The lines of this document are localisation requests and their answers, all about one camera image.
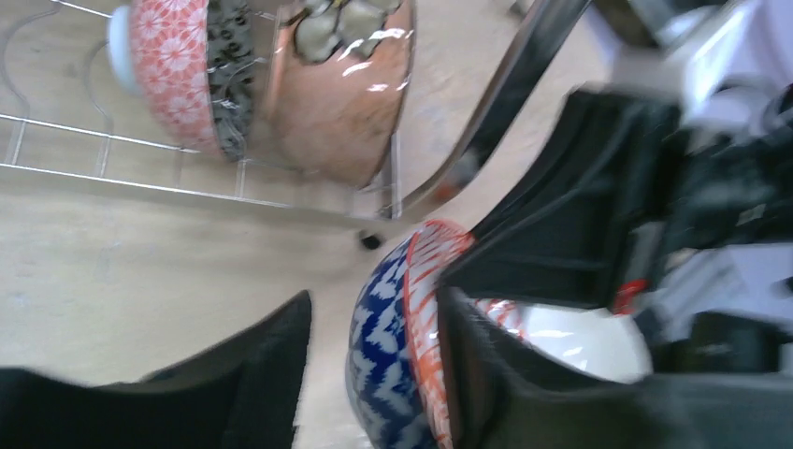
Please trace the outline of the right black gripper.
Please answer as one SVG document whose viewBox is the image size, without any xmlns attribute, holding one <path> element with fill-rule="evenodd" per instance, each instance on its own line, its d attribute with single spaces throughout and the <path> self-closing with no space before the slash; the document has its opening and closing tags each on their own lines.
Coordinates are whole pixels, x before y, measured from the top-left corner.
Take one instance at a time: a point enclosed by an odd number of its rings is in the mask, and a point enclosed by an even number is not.
<svg viewBox="0 0 793 449">
<path fill-rule="evenodd" d="M 617 91 L 570 92 L 540 155 L 473 228 L 440 275 L 472 298 L 609 307 L 632 232 L 665 208 L 682 156 L 679 107 Z M 682 249 L 792 240 L 792 89 L 760 115 L 765 132 L 690 156 L 646 276 L 656 290 Z"/>
</svg>

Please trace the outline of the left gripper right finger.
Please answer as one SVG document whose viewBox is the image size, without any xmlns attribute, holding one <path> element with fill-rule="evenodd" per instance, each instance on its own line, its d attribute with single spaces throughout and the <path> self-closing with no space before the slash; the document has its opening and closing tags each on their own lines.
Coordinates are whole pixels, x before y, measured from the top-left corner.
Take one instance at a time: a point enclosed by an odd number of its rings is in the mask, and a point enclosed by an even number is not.
<svg viewBox="0 0 793 449">
<path fill-rule="evenodd" d="M 601 381 L 525 346 L 449 287 L 438 325 L 456 448 L 788 448 L 780 374 Z"/>
</svg>

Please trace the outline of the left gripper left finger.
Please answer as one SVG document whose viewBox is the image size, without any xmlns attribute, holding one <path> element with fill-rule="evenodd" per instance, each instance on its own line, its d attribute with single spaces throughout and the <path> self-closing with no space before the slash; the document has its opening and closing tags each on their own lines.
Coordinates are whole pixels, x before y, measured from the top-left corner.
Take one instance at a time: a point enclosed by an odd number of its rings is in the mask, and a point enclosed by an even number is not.
<svg viewBox="0 0 793 449">
<path fill-rule="evenodd" d="M 301 291 L 262 321 L 135 383 L 1 371 L 5 448 L 289 448 L 308 362 Z"/>
</svg>

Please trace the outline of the red geometric patterned bowl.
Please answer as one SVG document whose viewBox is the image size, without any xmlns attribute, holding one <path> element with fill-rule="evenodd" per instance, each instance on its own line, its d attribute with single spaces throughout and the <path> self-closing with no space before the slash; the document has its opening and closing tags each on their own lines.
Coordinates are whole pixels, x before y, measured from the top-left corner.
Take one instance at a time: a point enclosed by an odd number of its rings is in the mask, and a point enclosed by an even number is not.
<svg viewBox="0 0 793 449">
<path fill-rule="evenodd" d="M 374 448 L 450 448 L 436 283 L 473 243 L 447 220 L 421 224 L 368 276 L 356 300 L 345 382 Z"/>
</svg>

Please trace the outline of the brown glazed bowl stack top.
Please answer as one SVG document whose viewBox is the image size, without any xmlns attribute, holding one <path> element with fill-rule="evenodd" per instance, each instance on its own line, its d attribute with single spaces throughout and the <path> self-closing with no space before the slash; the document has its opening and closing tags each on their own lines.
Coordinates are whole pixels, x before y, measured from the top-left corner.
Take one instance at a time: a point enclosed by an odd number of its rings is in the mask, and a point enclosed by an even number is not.
<svg viewBox="0 0 793 449">
<path fill-rule="evenodd" d="M 412 1 L 292 1 L 278 9 L 265 114 L 306 172 L 369 185 L 391 151 L 411 82 Z"/>
</svg>

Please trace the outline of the black leaf patterned bowl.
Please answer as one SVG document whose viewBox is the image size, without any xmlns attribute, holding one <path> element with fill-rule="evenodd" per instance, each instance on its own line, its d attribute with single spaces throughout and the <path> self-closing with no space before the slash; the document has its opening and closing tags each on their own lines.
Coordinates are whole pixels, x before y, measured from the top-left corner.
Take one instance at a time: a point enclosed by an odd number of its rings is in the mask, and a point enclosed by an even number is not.
<svg viewBox="0 0 793 449">
<path fill-rule="evenodd" d="M 245 1 L 132 1 L 107 26 L 119 84 L 183 146 L 243 158 L 256 58 Z"/>
</svg>

